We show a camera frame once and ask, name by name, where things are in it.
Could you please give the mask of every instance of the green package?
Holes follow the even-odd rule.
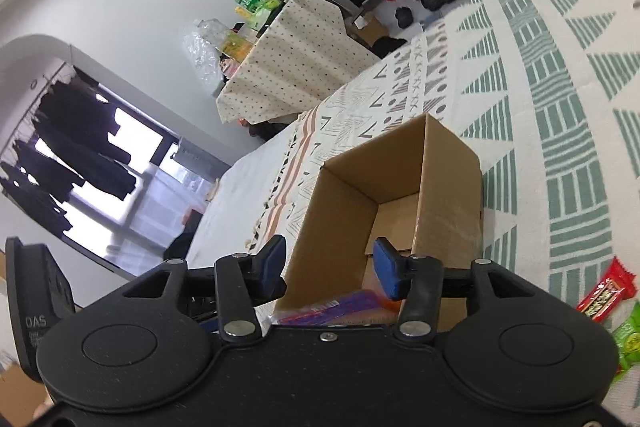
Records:
[[[616,379],[624,375],[634,364],[640,362],[640,303],[636,301],[634,309],[626,320],[613,332],[618,344],[620,367]]]

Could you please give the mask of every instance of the open cardboard box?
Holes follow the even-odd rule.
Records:
[[[276,312],[360,289],[377,237],[469,268],[481,251],[481,189],[478,157],[428,115],[331,158],[318,174]],[[438,329],[465,316],[463,299],[443,299]]]

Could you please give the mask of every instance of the table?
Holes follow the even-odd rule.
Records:
[[[347,35],[335,4],[289,0],[218,95],[220,118],[260,123],[312,109],[378,60]]]

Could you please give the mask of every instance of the screw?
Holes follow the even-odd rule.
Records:
[[[246,337],[254,333],[255,325],[249,321],[231,321],[225,324],[225,332],[232,337]]]
[[[331,331],[325,331],[324,333],[320,333],[320,340],[323,342],[335,342],[338,340],[338,335]]]
[[[400,324],[399,329],[406,337],[423,337],[431,333],[431,326],[422,321],[407,321]]]

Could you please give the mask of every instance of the clear plastic bag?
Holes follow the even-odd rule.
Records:
[[[225,85],[225,77],[220,69],[220,52],[201,35],[199,28],[194,28],[185,36],[183,45],[204,89],[216,96]]]

